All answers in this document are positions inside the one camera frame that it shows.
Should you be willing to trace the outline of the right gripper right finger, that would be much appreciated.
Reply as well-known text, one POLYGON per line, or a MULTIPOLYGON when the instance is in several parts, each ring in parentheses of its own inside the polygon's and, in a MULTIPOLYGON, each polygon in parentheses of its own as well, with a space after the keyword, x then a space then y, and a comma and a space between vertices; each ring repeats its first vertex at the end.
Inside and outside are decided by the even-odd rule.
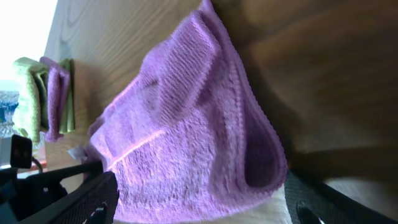
POLYGON ((293 224, 397 224, 299 170, 289 170, 285 200, 293 224))

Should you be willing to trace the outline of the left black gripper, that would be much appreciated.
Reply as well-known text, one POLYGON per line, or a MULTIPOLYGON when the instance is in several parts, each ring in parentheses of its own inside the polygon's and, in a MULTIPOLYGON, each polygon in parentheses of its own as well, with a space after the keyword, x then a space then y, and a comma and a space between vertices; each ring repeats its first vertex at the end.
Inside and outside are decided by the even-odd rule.
POLYGON ((39 174, 17 177, 16 168, 1 171, 1 222, 17 223, 68 195, 63 179, 78 174, 102 173, 101 162, 81 164, 39 174))

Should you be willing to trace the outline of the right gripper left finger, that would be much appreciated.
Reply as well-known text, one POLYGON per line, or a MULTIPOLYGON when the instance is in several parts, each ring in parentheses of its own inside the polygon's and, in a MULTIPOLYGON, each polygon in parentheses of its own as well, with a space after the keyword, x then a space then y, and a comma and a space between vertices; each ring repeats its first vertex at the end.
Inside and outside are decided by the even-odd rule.
POLYGON ((105 172, 81 185, 20 224, 112 224, 119 199, 113 172, 105 172))

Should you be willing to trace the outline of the purple microfiber cloth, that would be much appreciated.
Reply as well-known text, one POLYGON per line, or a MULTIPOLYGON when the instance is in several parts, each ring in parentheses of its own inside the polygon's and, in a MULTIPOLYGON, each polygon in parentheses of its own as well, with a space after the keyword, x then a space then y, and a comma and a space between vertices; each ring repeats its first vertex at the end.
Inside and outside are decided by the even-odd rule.
POLYGON ((86 154, 115 174, 115 218, 212 220, 255 207, 285 181, 284 149, 210 1, 144 58, 90 126, 86 154))

